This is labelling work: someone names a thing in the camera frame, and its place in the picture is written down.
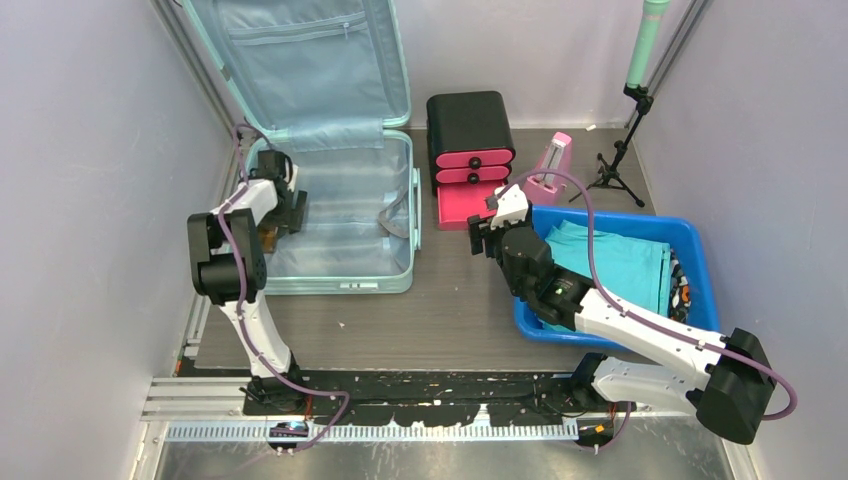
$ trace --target mint green suitcase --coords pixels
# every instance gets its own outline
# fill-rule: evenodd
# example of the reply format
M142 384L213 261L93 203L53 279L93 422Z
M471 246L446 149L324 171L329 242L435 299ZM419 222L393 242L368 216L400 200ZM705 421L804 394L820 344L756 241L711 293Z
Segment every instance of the mint green suitcase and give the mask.
M186 0L251 125L299 167L303 229L267 255L265 292L399 293L421 248L421 176L392 0ZM247 157L248 169L260 140Z

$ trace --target microphone stand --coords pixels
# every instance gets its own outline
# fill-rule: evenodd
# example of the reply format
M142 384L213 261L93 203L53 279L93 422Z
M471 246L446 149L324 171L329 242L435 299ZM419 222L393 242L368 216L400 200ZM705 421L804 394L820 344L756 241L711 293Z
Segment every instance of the microphone stand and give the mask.
M639 123L651 111L651 106L654 103L654 97L648 95L648 89L641 86L641 83L642 78L645 76L648 60L651 57L651 50L654 48L654 41L659 31L660 20L668 9L670 2L671 0L644 0L642 5L642 23L639 26L639 35L636 37L636 45L633 48L633 56L630 59L627 82L624 84L624 94L636 101L636 120L630 126L630 130L627 132L627 137L624 141L618 140L615 142L615 159L613 159L612 164L604 159L603 154L598 153L597 158L601 162L601 167L598 169L600 176L587 187L587 189L604 188L609 190L624 190L630 194L630 197L633 198L633 201L636 202L636 206L639 208L644 207L645 202L636 196L636 193L621 179L618 165L624 159L624 155L630 147L630 141L633 139L633 134L639 128ZM578 193L571 197L568 203L573 202L580 195Z

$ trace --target suitcase zipper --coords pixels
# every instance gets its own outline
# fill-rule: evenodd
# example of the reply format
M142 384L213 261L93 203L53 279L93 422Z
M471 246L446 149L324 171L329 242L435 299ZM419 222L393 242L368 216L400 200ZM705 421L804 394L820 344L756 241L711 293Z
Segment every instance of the suitcase zipper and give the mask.
M341 34L348 38L350 32L366 28L368 28L368 22L365 19L365 12L362 12L334 18L332 22L322 21L310 24L228 30L228 33L236 45L263 45L266 43L300 42Z

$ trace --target robotic arm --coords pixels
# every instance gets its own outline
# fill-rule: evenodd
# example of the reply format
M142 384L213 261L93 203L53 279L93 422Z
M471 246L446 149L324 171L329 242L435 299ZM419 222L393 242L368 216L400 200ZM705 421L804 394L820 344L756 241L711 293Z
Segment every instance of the robotic arm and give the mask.
M623 307L620 312L592 279L554 263L550 246L533 230L531 205L518 186L498 199L496 208L493 216L469 219L471 250L495 259L514 296L542 321L608 338L659 364L587 354L571 377L575 398L585 408L605 402L642 402L693 414L709 430L733 442L753 442L774 380L704 345L723 346L768 366L756 336L736 329L726 337L689 327L609 292ZM626 318L627 312L699 343L672 338Z
M274 248L278 237L301 228L307 195L303 191L295 193L296 185L297 166L288 155L273 150L260 152L258 168L239 185L238 193L211 212L188 219L194 288L227 315L250 358L251 374L263 380L273 379L274 374L253 353L239 326L236 305L241 285L235 257L219 251L225 238L217 215L222 208L228 212L224 218L244 259L247 288L243 307L249 341L276 371L289 372L293 363L291 351L277 334L263 292L268 278L263 253Z

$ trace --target pink drawer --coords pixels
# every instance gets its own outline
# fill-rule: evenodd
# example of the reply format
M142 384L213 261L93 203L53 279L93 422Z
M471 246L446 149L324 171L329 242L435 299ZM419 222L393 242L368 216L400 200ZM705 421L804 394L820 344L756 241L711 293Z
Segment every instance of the pink drawer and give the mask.
M500 180L476 185L455 183L439 186L439 229L466 230L468 217L491 214L486 208L486 197L494 195L495 189L503 184L503 180Z
M439 183L479 183L491 180L503 180L509 176L507 167L483 167L480 169L472 168L453 168L450 170L440 170L436 173L436 181Z
M477 150L469 152L443 153L436 158L439 168L480 168L506 165L512 161L513 153L507 149Z

